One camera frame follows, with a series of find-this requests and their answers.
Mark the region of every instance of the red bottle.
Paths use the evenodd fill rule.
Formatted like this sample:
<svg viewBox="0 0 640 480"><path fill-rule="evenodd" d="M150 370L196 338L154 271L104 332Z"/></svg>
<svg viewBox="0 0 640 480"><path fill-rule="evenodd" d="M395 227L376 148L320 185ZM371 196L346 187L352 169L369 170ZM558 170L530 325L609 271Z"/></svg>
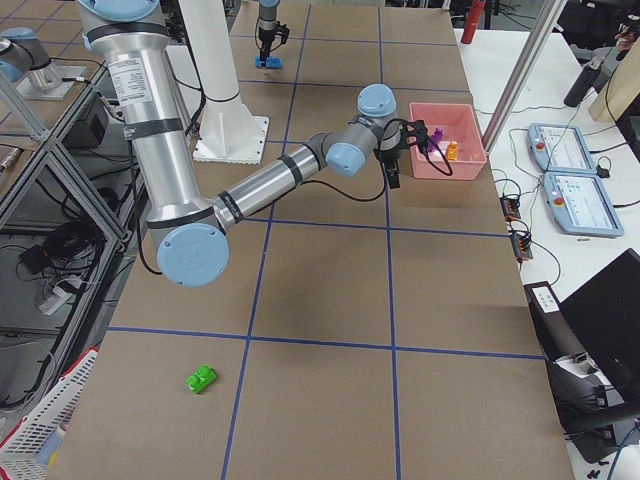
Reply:
<svg viewBox="0 0 640 480"><path fill-rule="evenodd" d="M480 16L484 10L485 0L473 0L471 4L471 10L467 16L467 23L464 26L464 32L462 32L461 42L468 45L473 40L473 34L476 33L478 23L480 23Z"/></svg>

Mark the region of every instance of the robotic arm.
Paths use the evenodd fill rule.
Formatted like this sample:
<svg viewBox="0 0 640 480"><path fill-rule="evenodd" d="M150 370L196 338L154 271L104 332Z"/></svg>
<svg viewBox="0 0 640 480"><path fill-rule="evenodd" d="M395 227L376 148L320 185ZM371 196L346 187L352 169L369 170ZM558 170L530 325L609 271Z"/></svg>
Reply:
<svg viewBox="0 0 640 480"><path fill-rule="evenodd" d="M17 82L26 73L31 85L46 92L62 84L55 64L28 28L10 28L0 33L0 71L11 82Z"/></svg>
<svg viewBox="0 0 640 480"><path fill-rule="evenodd" d="M397 183L400 150L426 128L395 119L391 90L376 84L358 97L359 113L344 131L313 136L213 200L196 182L184 125L167 74L168 43L157 0L77 0L87 44L108 63L126 126L149 194L147 225L163 274L178 285L196 287L224 270L229 229L331 166L352 176L371 152ZM413 126L409 132L407 126Z"/></svg>
<svg viewBox="0 0 640 480"><path fill-rule="evenodd" d="M280 37L280 45L284 45L289 39L287 26L280 25L280 22L276 20L279 4L280 0L260 0L258 24L256 25L260 39L260 53L256 57L256 67L258 68L282 68L282 61L271 56L276 37Z"/></svg>

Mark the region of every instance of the black bottle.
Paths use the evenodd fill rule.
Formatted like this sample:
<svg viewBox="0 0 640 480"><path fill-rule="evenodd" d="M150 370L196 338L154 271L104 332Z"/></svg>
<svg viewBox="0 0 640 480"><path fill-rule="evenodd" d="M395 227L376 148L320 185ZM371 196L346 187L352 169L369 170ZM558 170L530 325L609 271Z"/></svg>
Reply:
<svg viewBox="0 0 640 480"><path fill-rule="evenodd" d="M582 68L582 72L578 75L578 78L571 87L571 90L569 90L567 96L564 97L565 105L568 107L577 107L580 104L584 96L587 94L587 90L593 86L593 82L595 82L598 75L600 75L600 69L602 68L603 62L604 58L593 57L589 63Z"/></svg>

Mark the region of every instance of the blue joint cap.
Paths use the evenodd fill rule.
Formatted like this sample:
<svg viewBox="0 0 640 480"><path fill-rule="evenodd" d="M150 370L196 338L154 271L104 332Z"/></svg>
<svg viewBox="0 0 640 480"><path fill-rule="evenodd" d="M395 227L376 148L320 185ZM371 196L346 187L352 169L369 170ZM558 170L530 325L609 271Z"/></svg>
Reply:
<svg viewBox="0 0 640 480"><path fill-rule="evenodd" d="M353 177L364 166L364 153L350 143L334 143L327 152L327 165L340 175Z"/></svg>
<svg viewBox="0 0 640 480"><path fill-rule="evenodd" d="M396 99L389 87L374 83L358 95L358 110L367 117L386 117L396 111Z"/></svg>
<svg viewBox="0 0 640 480"><path fill-rule="evenodd" d="M27 27L9 28L0 33L3 37L7 37L9 40L37 40L36 33Z"/></svg>
<svg viewBox="0 0 640 480"><path fill-rule="evenodd" d="M22 72L7 62L0 61L0 72L2 72L11 83L17 82L22 78Z"/></svg>
<svg viewBox="0 0 640 480"><path fill-rule="evenodd" d="M162 240L158 265L162 273L182 287L213 282L229 261L229 244L216 227L205 223L182 225Z"/></svg>
<svg viewBox="0 0 640 480"><path fill-rule="evenodd" d="M136 22L151 14L160 0L78 0L91 13L112 22Z"/></svg>

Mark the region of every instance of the blue object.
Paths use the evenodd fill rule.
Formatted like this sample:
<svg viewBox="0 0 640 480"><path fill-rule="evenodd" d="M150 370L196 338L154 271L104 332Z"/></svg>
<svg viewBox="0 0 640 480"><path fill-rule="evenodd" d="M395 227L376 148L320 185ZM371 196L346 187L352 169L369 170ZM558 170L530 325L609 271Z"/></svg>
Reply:
<svg viewBox="0 0 640 480"><path fill-rule="evenodd" d="M256 56L257 68L282 68L282 60L278 57L267 57L267 66L263 67L260 62L260 55Z"/></svg>
<svg viewBox="0 0 640 480"><path fill-rule="evenodd" d="M547 172L542 185L553 218L565 233L608 238L624 235L597 175Z"/></svg>
<svg viewBox="0 0 640 480"><path fill-rule="evenodd" d="M151 14L160 0L78 0L91 13L113 22L136 22Z"/></svg>
<svg viewBox="0 0 640 480"><path fill-rule="evenodd" d="M64 431L61 427L51 432L51 435L44 441L40 451L36 455L37 462L41 465L48 466L51 461L51 456L56 453L63 439Z"/></svg>
<svg viewBox="0 0 640 480"><path fill-rule="evenodd" d="M529 126L528 137L533 158L543 172L596 173L596 164L578 127L532 123ZM565 153L569 151L577 151L580 155ZM552 161L550 155L556 157L560 153L563 153L563 162L558 162L557 158Z"/></svg>
<svg viewBox="0 0 640 480"><path fill-rule="evenodd" d="M362 150L350 143L338 142L331 145L327 152L327 165L340 175L353 177L365 161Z"/></svg>
<svg viewBox="0 0 640 480"><path fill-rule="evenodd" d="M162 273L183 287L201 287L214 281L228 261L226 237L205 223L176 228L158 248L158 265Z"/></svg>
<svg viewBox="0 0 640 480"><path fill-rule="evenodd" d="M22 78L22 72L7 62L0 61L0 72L2 72L11 83L17 82Z"/></svg>
<svg viewBox="0 0 640 480"><path fill-rule="evenodd" d="M9 40L37 40L36 33L27 27L9 28L0 33L3 37L7 37Z"/></svg>
<svg viewBox="0 0 640 480"><path fill-rule="evenodd" d="M358 110L367 117L386 117L396 111L396 99L389 87L374 83L358 95Z"/></svg>

